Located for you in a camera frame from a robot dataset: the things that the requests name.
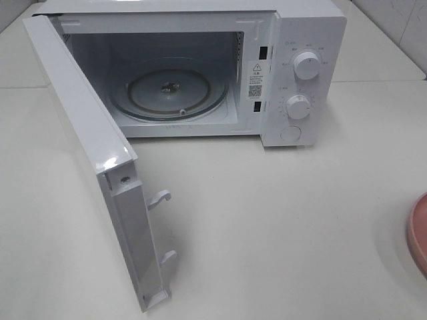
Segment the white timer knob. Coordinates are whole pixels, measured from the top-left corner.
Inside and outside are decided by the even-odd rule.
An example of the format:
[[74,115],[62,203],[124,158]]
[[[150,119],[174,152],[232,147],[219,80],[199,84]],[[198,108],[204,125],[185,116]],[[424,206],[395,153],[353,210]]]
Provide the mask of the white timer knob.
[[304,119],[310,114],[311,103],[304,95],[294,95],[286,101],[288,117],[294,120]]

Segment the upper white power knob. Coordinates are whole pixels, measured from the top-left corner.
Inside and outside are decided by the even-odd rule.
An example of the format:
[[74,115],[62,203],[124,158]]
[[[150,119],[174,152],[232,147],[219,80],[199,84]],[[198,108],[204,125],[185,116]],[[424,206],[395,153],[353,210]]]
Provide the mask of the upper white power knob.
[[320,72],[321,58],[314,51],[302,51],[293,59],[295,76],[301,80],[310,80]]

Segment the round white door button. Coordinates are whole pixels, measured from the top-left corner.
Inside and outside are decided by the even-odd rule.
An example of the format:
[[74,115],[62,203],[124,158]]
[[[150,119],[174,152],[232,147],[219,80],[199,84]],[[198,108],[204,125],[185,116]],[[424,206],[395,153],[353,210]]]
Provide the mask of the round white door button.
[[282,140],[295,143],[301,137],[302,131],[298,126],[287,126],[281,133],[280,137]]

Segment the glass microwave turntable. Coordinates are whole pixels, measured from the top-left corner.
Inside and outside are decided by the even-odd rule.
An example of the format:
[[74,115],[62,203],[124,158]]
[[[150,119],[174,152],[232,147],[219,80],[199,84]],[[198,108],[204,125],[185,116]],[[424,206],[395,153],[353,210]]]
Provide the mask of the glass microwave turntable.
[[228,81],[214,63],[164,57],[133,63],[112,73],[110,97],[123,113],[144,121],[172,122],[215,109]]

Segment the pink plate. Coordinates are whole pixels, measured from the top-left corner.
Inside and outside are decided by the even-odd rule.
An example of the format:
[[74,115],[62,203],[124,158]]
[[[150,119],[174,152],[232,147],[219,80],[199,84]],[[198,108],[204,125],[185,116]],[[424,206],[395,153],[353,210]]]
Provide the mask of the pink plate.
[[426,277],[426,193],[421,195],[412,207],[406,238],[415,264]]

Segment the white microwave oven body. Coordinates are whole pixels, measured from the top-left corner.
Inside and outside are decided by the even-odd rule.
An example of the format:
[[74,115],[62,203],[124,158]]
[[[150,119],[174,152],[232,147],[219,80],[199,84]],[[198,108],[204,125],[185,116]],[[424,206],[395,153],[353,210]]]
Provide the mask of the white microwave oven body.
[[[317,138],[346,28],[331,1],[46,1],[31,17],[57,20],[63,40],[122,133],[128,138],[258,136],[266,147],[311,145]],[[293,59],[316,52],[310,80],[295,76]],[[184,57],[214,63],[228,94],[203,115],[172,122],[126,115],[111,101],[112,73],[133,63]],[[304,95],[304,119],[288,117],[286,101]],[[301,137],[280,133],[298,126]]]

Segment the white microwave door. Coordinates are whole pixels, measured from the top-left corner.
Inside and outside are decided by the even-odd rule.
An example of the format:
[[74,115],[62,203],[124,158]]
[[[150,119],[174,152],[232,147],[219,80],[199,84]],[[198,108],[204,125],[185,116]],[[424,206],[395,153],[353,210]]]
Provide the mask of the white microwave door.
[[63,40],[60,23],[45,15],[25,19],[24,28],[48,81],[71,152],[106,207],[143,312],[166,300],[165,266],[177,255],[159,255],[151,212],[171,193],[146,198],[137,173],[137,154],[77,64]]

